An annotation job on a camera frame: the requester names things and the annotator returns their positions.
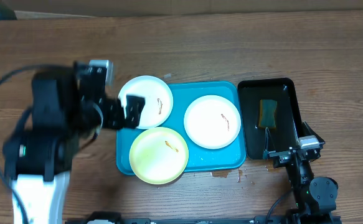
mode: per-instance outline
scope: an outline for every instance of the sponge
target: sponge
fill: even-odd
[[[275,112],[277,102],[275,100],[260,100],[259,128],[276,129]]]

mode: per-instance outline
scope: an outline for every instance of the light green plate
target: light green plate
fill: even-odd
[[[151,128],[134,140],[129,160],[131,169],[141,180],[166,184],[186,168],[188,146],[184,138],[170,128]]]

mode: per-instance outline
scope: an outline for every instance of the liquid stain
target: liquid stain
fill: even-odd
[[[238,169],[238,183],[241,183],[241,176],[243,176],[242,170]]]
[[[219,170],[219,171],[213,171],[212,177],[221,177],[221,178],[227,178],[229,173],[231,173],[232,170]]]

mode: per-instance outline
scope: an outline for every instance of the black cable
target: black cable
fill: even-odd
[[[81,150],[85,149],[87,146],[91,145],[97,139],[97,137],[98,137],[98,134],[94,133],[93,137],[79,148],[79,151],[81,151]]]
[[[8,80],[9,78],[11,78],[12,76],[21,73],[21,72],[25,72],[28,70],[36,70],[36,69],[69,69],[70,67],[66,67],[66,66],[62,66],[62,65],[47,65],[47,64],[41,64],[41,65],[28,65],[22,68],[19,68],[17,70],[13,70],[7,74],[5,74],[1,79],[0,79],[0,85],[2,83],[4,83],[6,80]],[[27,219],[27,213],[26,213],[26,209],[25,206],[21,200],[21,198],[19,197],[18,193],[11,187],[10,183],[6,180],[3,172],[0,169],[0,179],[2,180],[3,184],[9,189],[11,190],[12,194],[14,195],[17,204],[19,206],[19,208],[21,209],[21,213],[22,213],[22,222],[23,224],[28,224],[29,221]]]
[[[299,178],[298,183],[300,183],[301,174],[300,174],[300,164],[299,164],[299,161],[298,161],[298,154],[294,153],[293,157],[295,159],[295,164],[296,164],[295,165],[296,166],[296,174],[297,174],[297,177]]]
[[[268,224],[268,219],[270,218],[271,213],[273,213],[274,208],[279,204],[280,201],[282,201],[283,199],[285,199],[290,193],[293,192],[293,189],[290,189],[289,191],[287,191],[287,193],[283,194],[274,204],[273,206],[271,206],[271,208],[269,209],[267,216],[266,216],[266,220],[264,222],[264,224]]]

